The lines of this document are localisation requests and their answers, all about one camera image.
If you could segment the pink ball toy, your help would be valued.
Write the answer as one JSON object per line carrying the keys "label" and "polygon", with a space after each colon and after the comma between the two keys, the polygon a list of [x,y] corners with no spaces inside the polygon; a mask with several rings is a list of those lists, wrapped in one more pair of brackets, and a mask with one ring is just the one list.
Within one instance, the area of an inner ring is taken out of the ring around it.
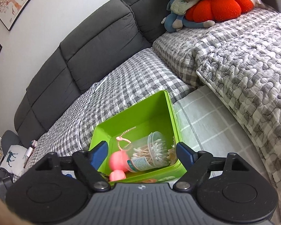
{"label": "pink ball toy", "polygon": [[118,181],[126,178],[126,172],[128,169],[126,167],[128,160],[128,155],[125,151],[114,152],[109,159],[109,167],[111,173],[109,176],[110,181]]}

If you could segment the white pillow teal animal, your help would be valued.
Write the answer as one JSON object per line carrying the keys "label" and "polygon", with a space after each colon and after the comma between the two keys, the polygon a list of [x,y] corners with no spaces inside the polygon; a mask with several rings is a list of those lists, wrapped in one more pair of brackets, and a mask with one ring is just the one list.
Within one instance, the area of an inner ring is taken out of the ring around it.
{"label": "white pillow teal animal", "polygon": [[7,170],[10,174],[21,176],[24,170],[24,155],[27,148],[20,145],[11,145],[5,155],[0,167]]}

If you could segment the blue plush monkey toy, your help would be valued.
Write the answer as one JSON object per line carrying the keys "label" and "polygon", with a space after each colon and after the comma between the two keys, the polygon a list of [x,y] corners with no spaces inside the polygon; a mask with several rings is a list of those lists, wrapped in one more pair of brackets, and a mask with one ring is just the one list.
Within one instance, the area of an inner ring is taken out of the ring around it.
{"label": "blue plush monkey toy", "polygon": [[212,20],[204,22],[193,22],[186,19],[186,12],[194,7],[200,0],[170,0],[167,4],[167,11],[170,14],[164,17],[161,24],[168,33],[180,31],[183,27],[191,29],[209,28],[215,25]]}

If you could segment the dark grey sofa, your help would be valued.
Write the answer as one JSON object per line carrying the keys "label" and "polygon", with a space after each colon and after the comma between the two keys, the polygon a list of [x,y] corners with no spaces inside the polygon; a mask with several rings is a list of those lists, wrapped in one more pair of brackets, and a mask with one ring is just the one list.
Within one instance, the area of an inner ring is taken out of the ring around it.
{"label": "dark grey sofa", "polygon": [[94,83],[165,33],[169,0],[109,0],[81,22],[33,77],[1,144],[28,147]]}

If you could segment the green biscuit tin box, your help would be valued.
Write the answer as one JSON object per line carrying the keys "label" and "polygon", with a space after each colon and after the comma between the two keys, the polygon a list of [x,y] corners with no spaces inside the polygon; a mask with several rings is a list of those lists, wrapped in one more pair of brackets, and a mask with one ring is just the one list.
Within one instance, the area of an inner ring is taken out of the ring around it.
{"label": "green biscuit tin box", "polygon": [[[93,149],[101,141],[108,144],[108,156],[98,171],[110,176],[110,156],[138,139],[152,132],[160,132],[166,139],[167,148],[180,142],[181,133],[178,128],[175,112],[167,91],[161,90],[141,102],[129,107],[121,113],[99,124],[93,133],[90,148]],[[126,172],[126,178],[118,180],[128,183],[157,183],[179,178],[186,173],[179,160],[163,168],[143,172]]]}

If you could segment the grey checked sofa cover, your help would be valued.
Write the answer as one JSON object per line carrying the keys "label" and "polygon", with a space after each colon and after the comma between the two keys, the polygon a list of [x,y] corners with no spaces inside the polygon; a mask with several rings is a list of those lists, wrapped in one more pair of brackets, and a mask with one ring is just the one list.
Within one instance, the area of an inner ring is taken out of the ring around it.
{"label": "grey checked sofa cover", "polygon": [[80,96],[37,141],[26,167],[48,152],[71,155],[90,147],[95,127],[145,98],[166,90],[176,102],[199,86],[193,48],[207,29],[164,33]]}

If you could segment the clear cotton swab jar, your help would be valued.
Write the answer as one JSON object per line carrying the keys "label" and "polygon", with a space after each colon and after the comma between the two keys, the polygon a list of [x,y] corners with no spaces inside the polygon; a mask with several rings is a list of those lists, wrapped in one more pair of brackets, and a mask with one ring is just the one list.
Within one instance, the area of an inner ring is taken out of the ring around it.
{"label": "clear cotton swab jar", "polygon": [[128,170],[143,172],[170,165],[164,135],[152,132],[148,136],[127,144],[123,150],[128,155]]}

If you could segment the quilted grey checked blanket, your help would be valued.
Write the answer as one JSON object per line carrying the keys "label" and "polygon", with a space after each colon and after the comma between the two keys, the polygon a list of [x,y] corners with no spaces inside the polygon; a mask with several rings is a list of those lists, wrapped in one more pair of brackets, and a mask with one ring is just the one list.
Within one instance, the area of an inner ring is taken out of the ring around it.
{"label": "quilted grey checked blanket", "polygon": [[195,45],[196,73],[256,147],[279,194],[281,214],[281,13],[212,32]]}

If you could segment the lower red pumpkin cushion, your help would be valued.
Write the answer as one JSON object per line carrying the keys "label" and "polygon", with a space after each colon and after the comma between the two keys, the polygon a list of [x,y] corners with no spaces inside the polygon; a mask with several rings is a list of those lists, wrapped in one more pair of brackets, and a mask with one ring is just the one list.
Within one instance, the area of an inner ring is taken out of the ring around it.
{"label": "lower red pumpkin cushion", "polygon": [[187,10],[185,18],[197,23],[208,20],[224,22],[236,19],[253,8],[251,0],[201,0]]}

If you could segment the light grid pattern sheet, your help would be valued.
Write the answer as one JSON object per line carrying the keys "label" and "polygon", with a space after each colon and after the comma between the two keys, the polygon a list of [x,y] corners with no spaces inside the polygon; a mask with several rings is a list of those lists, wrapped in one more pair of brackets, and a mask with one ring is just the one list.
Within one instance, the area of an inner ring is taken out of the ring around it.
{"label": "light grid pattern sheet", "polygon": [[204,150],[217,157],[226,157],[229,152],[235,152],[268,179],[254,144],[207,86],[177,101],[173,108],[182,141],[194,151]]}

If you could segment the small beige dinosaur toy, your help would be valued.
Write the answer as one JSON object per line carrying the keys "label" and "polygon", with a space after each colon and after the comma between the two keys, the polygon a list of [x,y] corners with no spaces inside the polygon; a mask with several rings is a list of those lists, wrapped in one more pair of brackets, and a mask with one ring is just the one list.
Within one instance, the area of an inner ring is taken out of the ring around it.
{"label": "small beige dinosaur toy", "polygon": [[170,149],[168,149],[167,159],[168,159],[170,166],[174,165],[177,162],[178,158],[177,158],[177,154],[176,154],[176,145],[172,145],[172,147]]}

